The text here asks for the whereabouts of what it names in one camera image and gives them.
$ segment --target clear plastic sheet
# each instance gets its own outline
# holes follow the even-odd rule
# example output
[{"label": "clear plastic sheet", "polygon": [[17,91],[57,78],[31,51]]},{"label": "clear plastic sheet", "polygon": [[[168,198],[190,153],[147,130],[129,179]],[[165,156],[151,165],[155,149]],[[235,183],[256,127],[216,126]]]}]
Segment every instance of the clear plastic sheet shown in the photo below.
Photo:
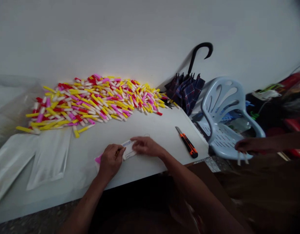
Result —
[{"label": "clear plastic sheet", "polygon": [[0,149],[0,200],[36,152],[38,136],[15,134]]},{"label": "clear plastic sheet", "polygon": [[32,190],[44,183],[63,178],[70,138],[70,127],[42,131],[39,135],[27,190]]},{"label": "clear plastic sheet", "polygon": [[18,133],[16,126],[27,126],[36,97],[44,94],[39,79],[0,75],[0,148]]}]

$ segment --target umbrella handle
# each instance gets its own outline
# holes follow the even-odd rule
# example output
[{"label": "umbrella handle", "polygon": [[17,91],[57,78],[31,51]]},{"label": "umbrella handle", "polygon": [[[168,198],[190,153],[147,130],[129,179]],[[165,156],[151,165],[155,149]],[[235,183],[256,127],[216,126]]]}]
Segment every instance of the umbrella handle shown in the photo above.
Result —
[{"label": "umbrella handle", "polygon": [[212,53],[213,53],[213,45],[212,45],[212,43],[210,43],[210,42],[203,42],[203,43],[197,45],[197,46],[193,49],[193,52],[192,52],[192,57],[191,57],[191,61],[190,61],[190,66],[189,66],[188,74],[191,73],[192,66],[193,66],[193,63],[194,63],[194,60],[195,60],[196,52],[197,52],[200,48],[202,48],[202,47],[207,47],[207,48],[208,48],[208,54],[207,54],[207,56],[206,56],[204,59],[207,59],[207,58],[211,57],[211,55],[212,55]]}]

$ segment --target folded umbrella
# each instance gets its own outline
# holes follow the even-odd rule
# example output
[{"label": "folded umbrella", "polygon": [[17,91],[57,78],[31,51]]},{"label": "folded umbrella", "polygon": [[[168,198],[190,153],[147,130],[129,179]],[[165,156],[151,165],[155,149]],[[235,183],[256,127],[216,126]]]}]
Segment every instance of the folded umbrella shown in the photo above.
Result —
[{"label": "folded umbrella", "polygon": [[212,55],[213,45],[211,43],[204,42],[197,45],[192,52],[187,75],[184,76],[182,74],[181,76],[179,76],[179,74],[176,74],[172,81],[165,85],[167,96],[174,102],[176,102],[180,107],[182,107],[187,115],[191,114],[205,84],[205,81],[200,78],[200,74],[198,75],[196,80],[194,79],[194,75],[190,74],[196,52],[202,47],[208,47],[209,49],[208,54],[204,59],[207,59]]}]

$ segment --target chair backrest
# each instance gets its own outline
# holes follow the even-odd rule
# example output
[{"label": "chair backrest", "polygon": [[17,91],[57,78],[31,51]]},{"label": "chair backrest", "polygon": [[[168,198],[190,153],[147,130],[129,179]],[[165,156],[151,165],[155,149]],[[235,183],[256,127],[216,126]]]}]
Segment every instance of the chair backrest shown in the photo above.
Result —
[{"label": "chair backrest", "polygon": [[211,118],[215,124],[232,110],[246,112],[242,85],[227,76],[215,78],[207,88],[201,109],[206,118]]}]

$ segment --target light blue plastic chair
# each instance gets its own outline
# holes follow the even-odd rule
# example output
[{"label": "light blue plastic chair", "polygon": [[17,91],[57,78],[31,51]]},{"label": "light blue plastic chair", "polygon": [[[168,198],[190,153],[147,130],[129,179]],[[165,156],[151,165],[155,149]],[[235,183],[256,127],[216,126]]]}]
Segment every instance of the light blue plastic chair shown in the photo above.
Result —
[{"label": "light blue plastic chair", "polygon": [[220,123],[221,119],[232,110],[240,110],[256,131],[256,137],[265,137],[262,128],[247,114],[245,109],[245,94],[242,85],[227,76],[215,78],[203,88],[201,110],[203,117],[194,121],[206,138],[209,146],[217,156],[225,159],[238,159],[235,144],[243,137],[235,133],[227,125]]}]

